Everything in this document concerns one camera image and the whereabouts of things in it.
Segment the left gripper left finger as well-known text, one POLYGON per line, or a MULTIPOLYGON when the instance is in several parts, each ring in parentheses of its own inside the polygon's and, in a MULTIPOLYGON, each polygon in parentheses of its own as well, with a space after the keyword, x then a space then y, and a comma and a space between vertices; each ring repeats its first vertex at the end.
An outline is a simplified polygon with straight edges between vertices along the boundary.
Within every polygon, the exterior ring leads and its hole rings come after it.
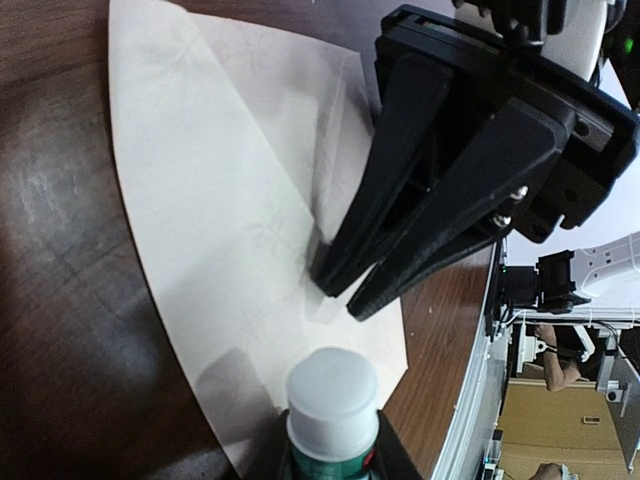
POLYGON ((295 479, 291 442, 287 433, 288 416, 289 410, 283 410, 276 423, 273 454, 273 478, 276 480, 295 479))

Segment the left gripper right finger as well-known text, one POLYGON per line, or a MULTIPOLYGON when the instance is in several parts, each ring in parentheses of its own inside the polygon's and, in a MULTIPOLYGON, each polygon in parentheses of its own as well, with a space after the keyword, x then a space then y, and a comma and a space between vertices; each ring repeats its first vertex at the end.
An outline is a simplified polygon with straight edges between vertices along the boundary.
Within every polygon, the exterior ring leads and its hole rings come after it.
POLYGON ((410 480, 418 478, 408 452, 383 411, 377 412, 379 433, 375 444, 373 471, 376 479, 410 480))

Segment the green white glue stick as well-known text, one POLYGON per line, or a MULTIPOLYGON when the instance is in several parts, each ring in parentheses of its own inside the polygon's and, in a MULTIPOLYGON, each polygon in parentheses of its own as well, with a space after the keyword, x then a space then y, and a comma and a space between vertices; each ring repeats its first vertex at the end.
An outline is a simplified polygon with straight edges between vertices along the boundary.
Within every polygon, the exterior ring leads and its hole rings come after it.
POLYGON ((290 372, 286 431, 297 479, 371 479, 378 377, 366 358, 323 348, 290 372))

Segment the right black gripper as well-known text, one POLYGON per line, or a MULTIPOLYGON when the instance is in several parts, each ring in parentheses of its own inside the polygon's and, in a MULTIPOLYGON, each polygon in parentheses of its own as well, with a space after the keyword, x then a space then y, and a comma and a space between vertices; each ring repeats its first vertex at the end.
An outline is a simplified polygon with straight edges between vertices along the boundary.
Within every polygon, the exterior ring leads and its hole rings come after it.
POLYGON ((476 27, 403 5, 375 49, 382 102, 404 54, 453 77, 385 217, 398 238, 348 302, 358 321, 511 231, 542 243, 583 226, 638 154, 639 122, 619 101, 476 27))

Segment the beige envelope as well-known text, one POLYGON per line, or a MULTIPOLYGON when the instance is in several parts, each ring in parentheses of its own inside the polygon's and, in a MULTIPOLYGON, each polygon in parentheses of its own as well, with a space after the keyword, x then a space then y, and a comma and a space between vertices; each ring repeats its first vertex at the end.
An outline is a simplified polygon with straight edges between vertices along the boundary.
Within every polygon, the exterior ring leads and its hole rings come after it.
POLYGON ((167 1, 109 6, 113 146, 146 280, 184 375, 244 475, 314 351, 365 356, 389 399, 402 311, 364 322, 312 281, 358 189, 372 122, 360 55, 167 1))

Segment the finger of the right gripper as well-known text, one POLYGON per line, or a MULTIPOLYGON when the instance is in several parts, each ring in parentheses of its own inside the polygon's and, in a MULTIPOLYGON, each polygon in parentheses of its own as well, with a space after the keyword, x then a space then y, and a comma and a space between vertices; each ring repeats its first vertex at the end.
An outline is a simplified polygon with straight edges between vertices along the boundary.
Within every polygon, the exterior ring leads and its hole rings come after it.
POLYGON ((452 77, 450 68, 416 53, 395 62, 362 180, 315 276, 325 294, 339 296, 362 274, 357 264, 407 182, 452 77))

